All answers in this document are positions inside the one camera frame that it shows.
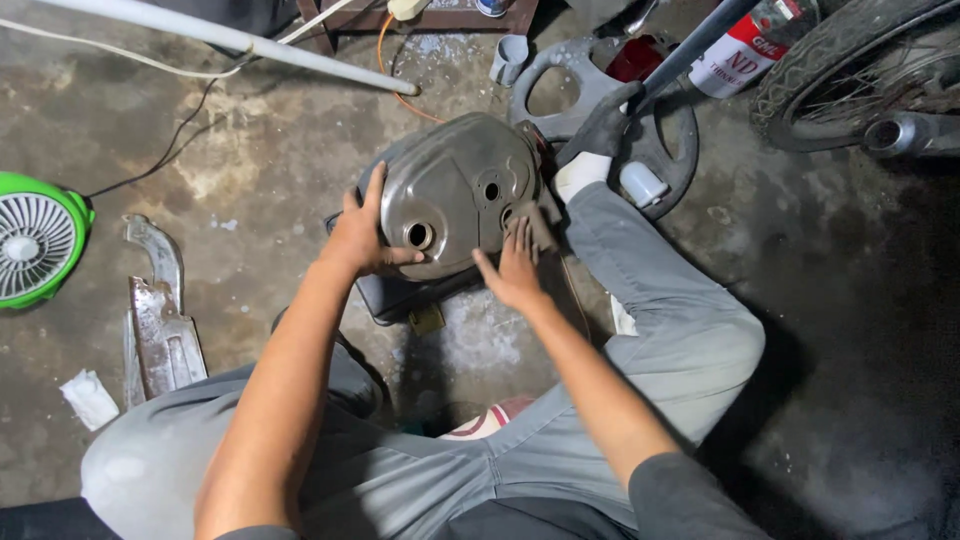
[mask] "white tissue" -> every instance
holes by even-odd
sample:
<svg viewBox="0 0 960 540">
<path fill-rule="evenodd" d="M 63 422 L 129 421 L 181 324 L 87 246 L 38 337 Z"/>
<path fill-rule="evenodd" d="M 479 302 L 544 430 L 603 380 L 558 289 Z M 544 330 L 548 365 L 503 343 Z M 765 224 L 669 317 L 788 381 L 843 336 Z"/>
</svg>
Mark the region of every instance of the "white tissue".
<svg viewBox="0 0 960 540">
<path fill-rule="evenodd" d="M 117 403 L 100 384 L 95 371 L 81 370 L 77 377 L 60 387 L 60 392 L 88 430 L 96 431 L 120 414 Z"/>
</svg>

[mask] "white sock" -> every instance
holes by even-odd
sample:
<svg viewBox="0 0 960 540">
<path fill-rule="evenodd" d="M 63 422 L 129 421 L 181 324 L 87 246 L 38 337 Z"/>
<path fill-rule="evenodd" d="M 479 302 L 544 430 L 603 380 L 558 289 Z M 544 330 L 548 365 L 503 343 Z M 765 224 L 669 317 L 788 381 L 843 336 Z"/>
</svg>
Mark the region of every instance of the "white sock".
<svg viewBox="0 0 960 540">
<path fill-rule="evenodd" d="M 581 152 L 560 169 L 553 179 L 553 187 L 565 204 L 569 204 L 581 189 L 594 182 L 606 182 L 613 158 Z"/>
</svg>

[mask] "concrete floor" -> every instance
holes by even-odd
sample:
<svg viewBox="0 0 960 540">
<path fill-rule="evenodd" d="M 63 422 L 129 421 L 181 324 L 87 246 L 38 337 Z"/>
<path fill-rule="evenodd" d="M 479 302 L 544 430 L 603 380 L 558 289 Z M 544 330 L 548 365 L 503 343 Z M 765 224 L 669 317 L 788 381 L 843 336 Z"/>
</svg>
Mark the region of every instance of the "concrete floor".
<svg viewBox="0 0 960 540">
<path fill-rule="evenodd" d="M 228 65 L 198 42 L 25 0 L 5 2 L 0 16 L 174 65 Z M 580 35 L 576 23 L 561 13 L 536 44 Z M 443 118 L 502 115 L 509 90 L 487 79 L 497 38 L 409 37 L 397 74 L 421 84 L 415 103 Z M 388 37 L 384 50 L 403 42 Z M 337 58 L 375 68 L 374 44 L 344 39 Z M 5 30 L 0 68 L 0 167 L 81 193 L 152 165 L 203 89 Z M 560 89 L 561 75 L 551 77 L 552 88 L 535 92 L 535 111 L 576 95 Z M 768 148 L 747 125 L 749 98 L 698 104 L 697 176 L 660 221 L 768 327 L 757 377 L 708 440 L 704 460 L 781 537 L 848 536 L 939 515 L 955 471 L 953 195 L 943 179 L 921 181 L 912 167 L 881 166 L 856 150 Z M 56 298 L 2 315 L 0 506 L 79 493 L 78 465 L 95 434 L 73 417 L 60 384 L 96 370 L 121 401 L 126 277 L 149 277 L 145 255 L 121 238 L 123 214 L 147 215 L 179 243 L 186 312 L 209 372 L 221 373 L 256 359 L 324 245 L 322 219 L 339 209 L 344 189 L 388 143 L 430 124 L 390 94 L 261 61 L 215 87 L 204 125 L 212 127 L 171 166 L 94 201 L 89 246 Z M 608 297 L 571 262 L 602 343 Z M 386 421 L 536 396 L 555 382 L 536 337 L 486 290 L 443 309 L 446 328 L 416 338 L 405 326 L 378 327 L 351 296 L 343 332 L 390 386 Z"/>
</svg>

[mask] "fan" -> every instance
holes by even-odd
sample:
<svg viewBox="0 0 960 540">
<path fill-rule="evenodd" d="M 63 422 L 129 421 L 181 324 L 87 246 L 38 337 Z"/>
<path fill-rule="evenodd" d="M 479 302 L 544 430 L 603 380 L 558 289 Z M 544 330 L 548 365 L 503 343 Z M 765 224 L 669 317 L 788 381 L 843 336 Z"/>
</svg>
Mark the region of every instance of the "fan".
<svg viewBox="0 0 960 540">
<path fill-rule="evenodd" d="M 93 217 L 77 193 L 0 172 L 0 307 L 53 297 L 80 258 Z"/>
</svg>

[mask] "white plastic cup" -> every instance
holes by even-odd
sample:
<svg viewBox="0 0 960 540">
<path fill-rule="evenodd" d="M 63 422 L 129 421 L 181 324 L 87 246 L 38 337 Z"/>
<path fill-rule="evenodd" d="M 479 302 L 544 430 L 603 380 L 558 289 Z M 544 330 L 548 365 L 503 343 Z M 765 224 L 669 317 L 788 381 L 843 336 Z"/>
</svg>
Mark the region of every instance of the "white plastic cup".
<svg viewBox="0 0 960 540">
<path fill-rule="evenodd" d="M 631 161 L 623 166 L 620 185 L 633 197 L 639 209 L 658 203 L 669 187 L 657 178 L 650 167 L 639 161 Z"/>
<path fill-rule="evenodd" d="M 493 54 L 493 65 L 490 68 L 490 78 L 498 85 L 507 88 L 513 86 L 516 78 L 523 71 L 523 64 L 530 56 L 530 46 L 526 36 L 507 35 L 496 43 L 496 52 Z"/>
</svg>

